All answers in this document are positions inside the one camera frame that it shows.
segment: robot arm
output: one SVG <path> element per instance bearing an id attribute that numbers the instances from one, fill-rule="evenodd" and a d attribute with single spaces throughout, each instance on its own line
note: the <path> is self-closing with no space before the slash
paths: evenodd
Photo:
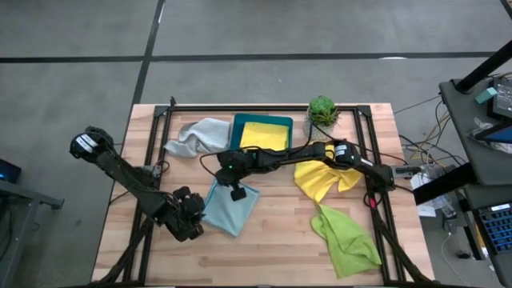
<path id="1" fill-rule="evenodd" d="M 355 169 L 370 180 L 371 189 L 387 192 L 394 189 L 393 170 L 387 165 L 375 165 L 361 157 L 356 146 L 348 141 L 334 141 L 334 150 L 326 151 L 326 144 L 316 142 L 309 146 L 289 150 L 247 149 L 228 150 L 217 155 L 221 169 L 215 173 L 219 184 L 232 186 L 233 200 L 245 197 L 245 191 L 239 187 L 240 179 L 251 174 L 265 174 L 280 166 L 305 161 L 322 161 L 338 170 Z"/>
<path id="2" fill-rule="evenodd" d="M 123 185 L 138 200 L 142 212 L 155 224 L 167 227 L 169 232 L 183 242 L 203 233 L 199 224 L 204 201 L 192 194 L 186 186 L 172 194 L 156 187 L 152 169 L 133 167 L 114 150 L 112 137 L 102 129 L 87 127 L 86 132 L 71 141 L 70 153 L 95 164 L 113 180 Z"/>

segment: concrete floor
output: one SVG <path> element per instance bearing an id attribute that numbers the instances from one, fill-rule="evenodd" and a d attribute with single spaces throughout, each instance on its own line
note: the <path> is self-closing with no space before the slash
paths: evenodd
<path id="1" fill-rule="evenodd" d="M 142 56 L 156 7 L 157 0 L 0 0 L 0 58 Z M 169 0 L 154 55 L 486 52 L 512 38 L 510 25 L 498 0 Z M 409 107 L 483 60 L 158 62 L 150 65 L 141 102 L 168 102 L 171 95 L 180 103 L 308 102 L 319 94 L 390 102 L 400 111 L 399 132 L 418 141 L 435 124 L 438 99 Z M 88 125 L 122 140 L 141 63 L 5 62 L 0 158 L 23 168 L 25 187 L 66 199 L 60 211 L 41 209 L 15 287 L 87 283 L 112 181 L 72 158 L 68 145 Z M 451 124 L 440 146 L 466 157 Z M 440 218 L 422 224 L 436 279 L 462 284 L 442 260 Z M 489 263 L 456 259 L 467 249 L 460 232 L 446 246 L 449 261 L 471 285 L 499 286 Z"/>

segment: lime green towel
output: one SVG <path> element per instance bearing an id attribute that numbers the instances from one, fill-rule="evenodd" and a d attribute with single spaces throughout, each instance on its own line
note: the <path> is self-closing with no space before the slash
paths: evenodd
<path id="1" fill-rule="evenodd" d="M 372 238 L 354 220 L 328 206 L 318 204 L 320 215 L 311 219 L 314 232 L 327 241 L 338 278 L 381 265 Z"/>

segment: wooden tabletop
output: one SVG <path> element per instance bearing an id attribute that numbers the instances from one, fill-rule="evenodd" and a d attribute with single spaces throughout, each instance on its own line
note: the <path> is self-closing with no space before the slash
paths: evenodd
<path id="1" fill-rule="evenodd" d="M 403 157 L 390 104 L 369 104 L 374 118 L 374 127 L 381 152 Z M 154 105 L 135 105 L 130 118 L 122 156 L 130 164 L 140 166 L 144 162 L 150 133 Z M 205 117 L 231 122 L 234 112 L 173 112 L 170 139 L 176 139 L 179 129 L 190 122 Z M 306 142 L 302 132 L 303 112 L 267 113 L 287 116 L 294 120 L 293 145 Z M 365 127 L 366 144 L 370 139 Z M 154 150 L 157 157 L 162 126 Z M 357 143 L 352 113 L 341 113 L 332 135 L 347 138 Z M 172 192 L 181 186 L 188 186 L 193 192 L 207 196 L 213 177 L 199 165 L 198 158 L 176 158 L 166 156 L 170 169 L 162 176 L 161 190 Z M 205 158 L 211 169 L 218 168 L 216 157 Z M 396 159 L 382 156 L 388 165 L 401 165 Z M 154 230 L 151 246 L 147 285 L 378 285 L 382 284 L 380 270 L 371 270 L 348 278 L 336 279 L 326 243 L 310 227 L 310 220 L 316 215 L 314 203 L 294 183 L 294 166 L 283 166 L 279 170 L 251 175 L 243 183 L 259 190 L 261 197 L 250 215 L 244 229 L 237 238 L 204 224 L 205 233 L 193 241 L 178 242 L 165 228 Z M 409 186 L 408 181 L 397 183 Z M 364 181 L 351 190 L 339 193 L 331 187 L 322 201 L 349 215 L 373 236 L 369 209 L 363 205 L 366 192 Z M 114 186 L 112 198 L 126 189 Z M 394 222 L 398 240 L 411 260 L 421 272 L 434 278 L 430 258 L 425 244 L 422 227 L 414 197 L 404 190 L 390 193 Z M 136 200 L 125 195 L 108 210 L 103 230 L 93 280 L 103 277 L 118 260 L 130 239 Z M 134 265 L 137 277 L 138 258 Z M 387 246 L 388 263 L 395 275 L 391 249 Z"/>

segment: electronics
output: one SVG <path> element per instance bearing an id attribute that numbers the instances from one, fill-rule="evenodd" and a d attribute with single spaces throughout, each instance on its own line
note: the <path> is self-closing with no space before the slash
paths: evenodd
<path id="1" fill-rule="evenodd" d="M 495 79 L 490 84 L 498 93 L 487 101 L 487 115 L 498 120 L 511 120 L 512 82 Z"/>
<path id="2" fill-rule="evenodd" d="M 494 255 L 512 253 L 512 203 L 478 210 L 477 224 Z"/>
<path id="3" fill-rule="evenodd" d="M 0 159 L 0 181 L 16 183 L 21 172 L 20 167 Z"/>
<path id="4" fill-rule="evenodd" d="M 474 136 L 477 140 L 512 144 L 512 121 L 497 124 Z"/>

